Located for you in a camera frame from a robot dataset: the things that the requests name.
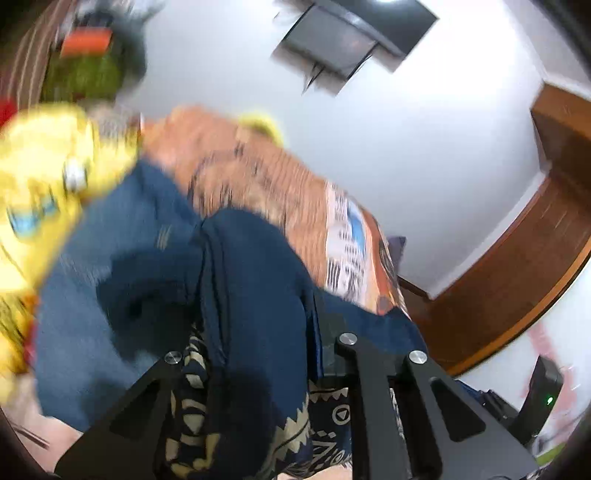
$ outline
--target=metal screw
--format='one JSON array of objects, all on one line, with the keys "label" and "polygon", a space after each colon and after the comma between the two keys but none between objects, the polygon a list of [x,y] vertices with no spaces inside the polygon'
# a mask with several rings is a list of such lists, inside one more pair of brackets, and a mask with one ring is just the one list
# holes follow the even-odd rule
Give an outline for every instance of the metal screw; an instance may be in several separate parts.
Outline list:
[{"label": "metal screw", "polygon": [[164,361],[170,365],[176,365],[181,361],[182,357],[181,352],[168,352],[164,355]]},{"label": "metal screw", "polygon": [[357,335],[354,333],[341,333],[339,337],[340,343],[344,343],[345,345],[354,345],[357,343]]},{"label": "metal screw", "polygon": [[427,354],[420,350],[413,350],[408,354],[410,361],[414,364],[422,365],[427,361]]}]

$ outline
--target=white wall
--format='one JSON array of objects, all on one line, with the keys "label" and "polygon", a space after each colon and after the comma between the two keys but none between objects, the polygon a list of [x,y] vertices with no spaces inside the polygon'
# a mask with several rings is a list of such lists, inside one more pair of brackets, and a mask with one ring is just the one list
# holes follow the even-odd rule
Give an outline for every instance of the white wall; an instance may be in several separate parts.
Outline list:
[{"label": "white wall", "polygon": [[401,273],[433,291],[539,173],[541,75],[501,0],[424,4],[440,21],[402,65],[370,59],[335,96],[302,95],[302,72],[272,57],[297,18],[285,2],[168,0],[147,25],[147,76],[121,101],[270,114],[313,171],[408,237]]},{"label": "white wall", "polygon": [[557,362],[565,383],[542,435],[552,437],[548,446],[566,439],[567,427],[591,400],[591,262],[569,289],[534,326],[499,353],[462,375],[460,379],[479,390],[493,389],[521,408],[538,355]]},{"label": "white wall", "polygon": [[470,254],[455,268],[453,268],[447,275],[442,276],[434,286],[429,290],[429,296],[433,299],[443,293],[446,288],[453,284],[458,278],[460,278],[478,259],[486,253],[486,251],[492,247],[495,242],[501,237],[505,230],[507,230],[511,224],[516,220],[519,214],[523,211],[526,205],[529,203],[533,195],[538,191],[540,185],[546,178],[546,172],[538,172],[531,180],[525,192],[513,208],[503,217],[503,219],[494,227],[493,231],[489,233],[486,238],[478,245]]},{"label": "white wall", "polygon": [[517,21],[517,30],[526,36],[545,70],[551,76],[560,75],[591,86],[589,72],[578,52],[545,10],[532,0],[504,0]]}]

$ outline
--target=yellow plush toy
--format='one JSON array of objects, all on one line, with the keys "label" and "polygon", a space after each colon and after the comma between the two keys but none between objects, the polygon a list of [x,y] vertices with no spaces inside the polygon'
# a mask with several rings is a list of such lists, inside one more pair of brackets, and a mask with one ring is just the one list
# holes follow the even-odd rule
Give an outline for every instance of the yellow plush toy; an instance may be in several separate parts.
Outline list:
[{"label": "yellow plush toy", "polygon": [[82,202],[110,191],[137,159],[137,129],[101,133],[100,123],[66,103],[21,112],[0,131],[0,404],[25,369],[30,298]]},{"label": "yellow plush toy", "polygon": [[245,113],[238,117],[238,124],[269,137],[275,145],[283,147],[281,130],[270,116],[264,113]]}]

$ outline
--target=black metal bracket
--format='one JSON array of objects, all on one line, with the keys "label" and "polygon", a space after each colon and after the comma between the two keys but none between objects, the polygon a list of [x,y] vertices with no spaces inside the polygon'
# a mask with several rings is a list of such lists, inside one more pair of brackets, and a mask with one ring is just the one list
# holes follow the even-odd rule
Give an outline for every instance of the black metal bracket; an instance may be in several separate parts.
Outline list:
[{"label": "black metal bracket", "polygon": [[56,474],[64,480],[157,480],[156,454],[179,360],[180,354],[172,363],[154,364],[61,457]]},{"label": "black metal bracket", "polygon": [[537,469],[526,448],[424,352],[391,355],[350,332],[339,335],[335,351],[356,371],[347,378],[356,480],[519,480]]}]

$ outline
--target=blue jeans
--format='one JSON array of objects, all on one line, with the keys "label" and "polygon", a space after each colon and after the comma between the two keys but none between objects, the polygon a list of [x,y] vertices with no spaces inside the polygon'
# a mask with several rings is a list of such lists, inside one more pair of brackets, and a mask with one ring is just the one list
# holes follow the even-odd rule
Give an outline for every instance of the blue jeans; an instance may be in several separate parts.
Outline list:
[{"label": "blue jeans", "polygon": [[85,210],[40,292],[35,376],[44,415],[84,431],[158,358],[186,347],[181,306],[144,304],[135,321],[112,326],[96,285],[113,257],[163,239],[187,242],[200,224],[172,181],[143,161]]}]

